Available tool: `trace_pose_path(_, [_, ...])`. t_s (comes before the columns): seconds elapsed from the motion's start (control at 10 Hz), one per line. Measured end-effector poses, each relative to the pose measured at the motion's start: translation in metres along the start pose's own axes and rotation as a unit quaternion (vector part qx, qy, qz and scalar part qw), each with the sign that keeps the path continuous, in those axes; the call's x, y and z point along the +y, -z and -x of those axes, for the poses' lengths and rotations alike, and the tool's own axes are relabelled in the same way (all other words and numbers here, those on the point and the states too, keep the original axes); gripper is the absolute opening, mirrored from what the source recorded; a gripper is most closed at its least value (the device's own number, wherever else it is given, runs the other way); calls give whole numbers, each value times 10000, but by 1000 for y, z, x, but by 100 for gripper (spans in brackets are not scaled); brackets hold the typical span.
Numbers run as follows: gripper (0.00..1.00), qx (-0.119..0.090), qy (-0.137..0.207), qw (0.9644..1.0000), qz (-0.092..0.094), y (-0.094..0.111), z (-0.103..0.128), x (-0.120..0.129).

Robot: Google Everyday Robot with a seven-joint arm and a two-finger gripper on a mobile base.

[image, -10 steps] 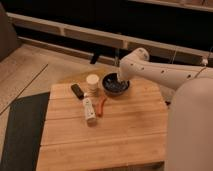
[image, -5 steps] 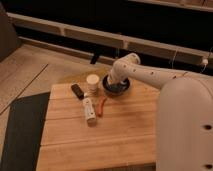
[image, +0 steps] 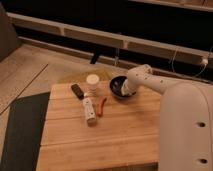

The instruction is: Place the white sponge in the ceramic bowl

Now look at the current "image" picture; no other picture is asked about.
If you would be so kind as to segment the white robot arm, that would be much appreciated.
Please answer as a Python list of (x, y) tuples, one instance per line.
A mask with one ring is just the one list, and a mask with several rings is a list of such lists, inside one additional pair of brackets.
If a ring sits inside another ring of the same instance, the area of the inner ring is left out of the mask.
[(213, 85), (156, 76), (145, 64), (127, 71), (122, 93), (161, 94), (158, 171), (213, 171)]

